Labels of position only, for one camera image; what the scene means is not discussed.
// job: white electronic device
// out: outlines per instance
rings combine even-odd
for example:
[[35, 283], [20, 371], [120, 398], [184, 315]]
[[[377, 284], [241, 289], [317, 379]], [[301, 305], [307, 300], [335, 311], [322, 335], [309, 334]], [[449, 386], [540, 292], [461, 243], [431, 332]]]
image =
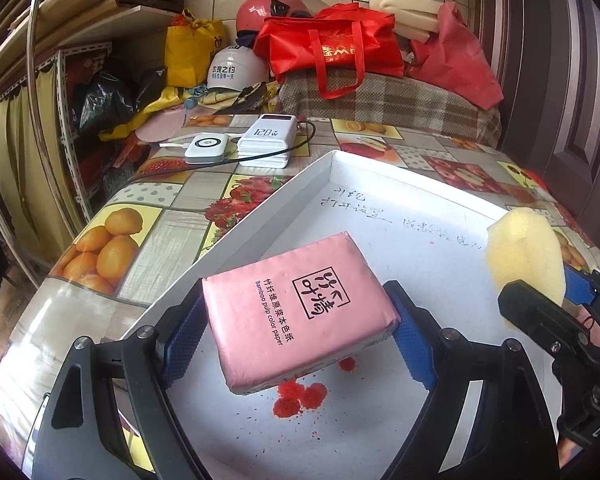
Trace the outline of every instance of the white electronic device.
[[[265, 155], [288, 150], [296, 140], [298, 119], [293, 115], [261, 115], [238, 140], [238, 156]], [[240, 162], [242, 166], [256, 168], [284, 168], [289, 153]]]
[[227, 134], [197, 134], [184, 153], [185, 161], [188, 164], [221, 162], [228, 141]]

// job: red stain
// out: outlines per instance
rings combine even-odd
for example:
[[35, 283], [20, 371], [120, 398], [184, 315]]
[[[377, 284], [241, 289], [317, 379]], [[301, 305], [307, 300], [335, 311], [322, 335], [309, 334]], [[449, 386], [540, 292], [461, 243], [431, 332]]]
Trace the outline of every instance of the red stain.
[[300, 401], [305, 408], [316, 410], [320, 408], [322, 401], [327, 396], [327, 388], [324, 384], [314, 383], [304, 390]]
[[273, 405], [273, 414], [279, 418], [289, 418], [297, 415], [299, 411], [300, 401], [298, 399], [280, 397]]
[[304, 386], [296, 383], [295, 379], [285, 381], [278, 386], [278, 395], [283, 399], [299, 399], [304, 392]]
[[356, 360], [353, 357], [347, 357], [342, 361], [338, 361], [338, 366], [344, 372], [352, 372], [353, 368], [356, 367]]

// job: red bag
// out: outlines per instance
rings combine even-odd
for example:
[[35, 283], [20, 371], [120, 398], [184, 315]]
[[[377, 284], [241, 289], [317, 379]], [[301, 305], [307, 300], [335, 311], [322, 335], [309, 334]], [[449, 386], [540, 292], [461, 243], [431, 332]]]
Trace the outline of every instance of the red bag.
[[[279, 82], [287, 72], [315, 67], [321, 97], [335, 99], [358, 88], [365, 71], [403, 76], [394, 25], [392, 14], [336, 4], [314, 18], [266, 18], [253, 51], [269, 61]], [[356, 82], [327, 90], [327, 65], [355, 68]]]
[[440, 33], [427, 43], [411, 40], [415, 56], [407, 75], [464, 97], [483, 110], [504, 99], [478, 39], [455, 15], [456, 4], [438, 11]]

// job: red helmet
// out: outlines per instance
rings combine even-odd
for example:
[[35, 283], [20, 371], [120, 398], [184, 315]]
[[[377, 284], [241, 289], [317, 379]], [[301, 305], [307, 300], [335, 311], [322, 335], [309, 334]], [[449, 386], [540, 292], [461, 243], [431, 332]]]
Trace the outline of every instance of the red helmet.
[[309, 15], [301, 0], [246, 0], [238, 9], [235, 28], [236, 30], [260, 30], [266, 17], [289, 17], [296, 12]]

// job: fruit print tablecloth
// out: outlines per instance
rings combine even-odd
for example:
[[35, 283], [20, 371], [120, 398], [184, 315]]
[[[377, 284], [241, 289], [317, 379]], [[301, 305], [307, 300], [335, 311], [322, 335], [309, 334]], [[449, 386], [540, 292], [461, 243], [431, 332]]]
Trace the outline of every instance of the fruit print tablecloth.
[[[238, 136], [255, 119], [222, 116], [211, 124], [194, 120], [190, 124], [204, 125], [187, 134], [227, 132], [231, 141], [226, 158], [237, 158]], [[280, 170], [232, 163], [151, 176], [154, 171], [190, 168], [183, 160], [184, 149], [156, 150], [139, 170], [145, 177], [123, 187], [93, 218], [29, 303], [0, 363], [0, 442], [17, 463], [43, 394], [51, 390], [75, 338], [120, 338], [231, 227], [331, 150], [407, 168], [503, 208], [533, 208], [551, 223], [565, 262], [578, 269], [600, 269], [600, 251], [566, 209], [502, 153], [438, 132], [310, 120], [316, 125], [315, 137], [308, 147], [295, 150]], [[305, 134], [300, 131], [297, 140]]]

